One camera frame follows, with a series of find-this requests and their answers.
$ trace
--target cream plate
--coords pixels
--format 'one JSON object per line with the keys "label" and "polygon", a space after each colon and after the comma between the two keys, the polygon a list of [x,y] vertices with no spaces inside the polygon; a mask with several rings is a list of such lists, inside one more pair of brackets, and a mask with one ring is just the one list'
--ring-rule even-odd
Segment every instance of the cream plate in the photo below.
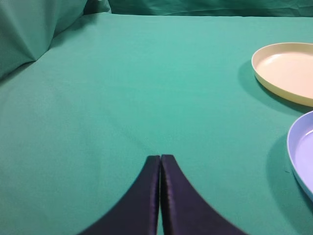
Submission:
{"label": "cream plate", "polygon": [[256,78],[268,90],[313,107],[313,44],[272,44],[257,50],[251,62]]}

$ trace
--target plastic plate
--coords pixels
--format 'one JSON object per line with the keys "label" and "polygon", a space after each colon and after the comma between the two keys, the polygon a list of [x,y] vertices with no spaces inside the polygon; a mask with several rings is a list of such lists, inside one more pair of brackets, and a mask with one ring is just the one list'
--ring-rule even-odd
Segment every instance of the plastic plate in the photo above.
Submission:
{"label": "plastic plate", "polygon": [[251,62],[256,78],[265,88],[313,107],[313,44],[272,44],[257,50]]}

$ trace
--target green cloth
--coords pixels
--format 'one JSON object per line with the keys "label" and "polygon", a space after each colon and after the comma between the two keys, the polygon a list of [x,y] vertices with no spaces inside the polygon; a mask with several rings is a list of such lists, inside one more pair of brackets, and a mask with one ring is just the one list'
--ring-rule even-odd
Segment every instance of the green cloth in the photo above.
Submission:
{"label": "green cloth", "polygon": [[311,42],[312,24],[81,17],[0,85],[2,234],[78,233],[161,153],[247,233],[312,234],[312,203],[286,151],[289,127],[311,109],[267,92],[250,65],[265,45]]}
{"label": "green cloth", "polygon": [[112,12],[135,15],[312,17],[312,0],[109,0]]}
{"label": "green cloth", "polygon": [[110,11],[110,6],[107,0],[0,0],[0,79],[40,58],[84,10]]}

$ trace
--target table surface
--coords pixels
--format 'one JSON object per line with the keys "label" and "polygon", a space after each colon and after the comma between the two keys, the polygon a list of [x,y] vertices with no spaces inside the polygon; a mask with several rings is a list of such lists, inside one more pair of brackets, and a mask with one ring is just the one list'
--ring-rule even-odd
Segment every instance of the table surface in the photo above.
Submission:
{"label": "table surface", "polygon": [[78,233],[162,153],[245,232],[311,234],[313,204],[286,150],[289,127],[311,108],[266,91],[250,59],[268,44],[311,42],[312,24],[83,16],[0,85],[3,234]]}

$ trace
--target lavender plate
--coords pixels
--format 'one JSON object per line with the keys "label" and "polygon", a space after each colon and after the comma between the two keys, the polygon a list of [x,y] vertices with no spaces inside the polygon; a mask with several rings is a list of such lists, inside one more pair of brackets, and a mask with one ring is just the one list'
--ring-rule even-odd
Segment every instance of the lavender plate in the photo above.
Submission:
{"label": "lavender plate", "polygon": [[293,173],[313,201],[313,111],[293,123],[288,132],[287,148]]}

